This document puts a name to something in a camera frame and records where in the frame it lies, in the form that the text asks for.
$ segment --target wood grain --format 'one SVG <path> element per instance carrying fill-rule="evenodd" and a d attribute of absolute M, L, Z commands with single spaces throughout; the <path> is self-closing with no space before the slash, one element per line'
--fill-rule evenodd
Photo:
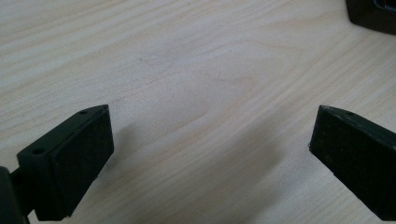
<path fill-rule="evenodd" d="M 109 104 L 62 223 L 380 223 L 307 145 L 319 105 L 396 131 L 395 52 L 343 0 L 1 1 L 0 164 Z"/>

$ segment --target light wood tabletop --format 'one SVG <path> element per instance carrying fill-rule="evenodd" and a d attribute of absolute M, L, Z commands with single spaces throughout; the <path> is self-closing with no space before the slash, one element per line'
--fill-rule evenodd
<path fill-rule="evenodd" d="M 308 144 L 319 105 L 395 132 L 395 71 L 345 0 L 4 0 L 0 165 L 108 104 L 115 152 L 60 223 L 381 223 Z"/>

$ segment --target black object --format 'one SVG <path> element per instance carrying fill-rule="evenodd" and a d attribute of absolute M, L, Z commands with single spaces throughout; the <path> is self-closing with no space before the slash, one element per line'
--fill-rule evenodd
<path fill-rule="evenodd" d="M 396 0 L 346 0 L 346 6 L 353 23 L 396 35 Z"/>
<path fill-rule="evenodd" d="M 107 105 L 79 111 L 18 153 L 11 175 L 0 167 L 1 223 L 70 217 L 114 151 Z"/>
<path fill-rule="evenodd" d="M 396 220 L 396 134 L 321 105 L 310 151 L 382 220 Z"/>

